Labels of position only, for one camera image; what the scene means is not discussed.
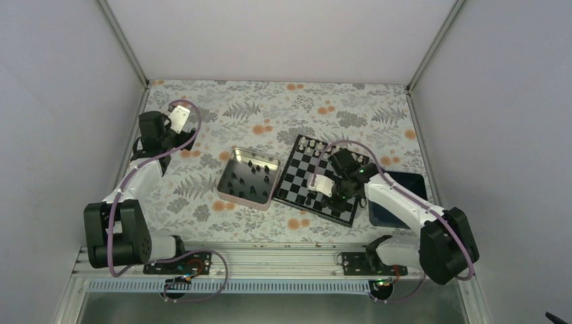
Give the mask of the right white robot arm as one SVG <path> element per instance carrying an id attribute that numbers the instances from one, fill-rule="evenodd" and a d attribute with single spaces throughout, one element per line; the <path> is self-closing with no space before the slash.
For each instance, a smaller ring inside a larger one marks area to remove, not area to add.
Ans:
<path id="1" fill-rule="evenodd" d="M 324 195 L 324 204 L 338 209 L 351 198 L 366 199 L 414 232 L 409 239 L 382 236 L 369 243 L 365 258 L 369 272 L 381 275 L 390 266 L 412 267 L 440 285 L 474 276 L 480 253 L 461 209 L 428 202 L 377 163 L 360 165 L 346 148 L 331 155 L 329 161 L 339 180 L 314 174 L 308 182 L 310 190 Z"/>

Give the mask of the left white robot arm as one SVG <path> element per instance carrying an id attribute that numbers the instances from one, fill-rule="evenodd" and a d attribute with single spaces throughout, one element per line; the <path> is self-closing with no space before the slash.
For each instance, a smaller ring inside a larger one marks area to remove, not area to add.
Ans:
<path id="1" fill-rule="evenodd" d="M 177 248 L 175 236 L 151 235 L 143 202 L 166 173 L 171 154 L 191 149 L 195 131 L 183 130 L 189 116 L 190 110 L 181 105 L 169 115 L 149 111 L 139 116 L 140 137 L 126 175 L 101 202 L 84 209 L 88 260 L 95 269 L 155 260 L 170 273 L 186 268 L 188 255 Z"/>

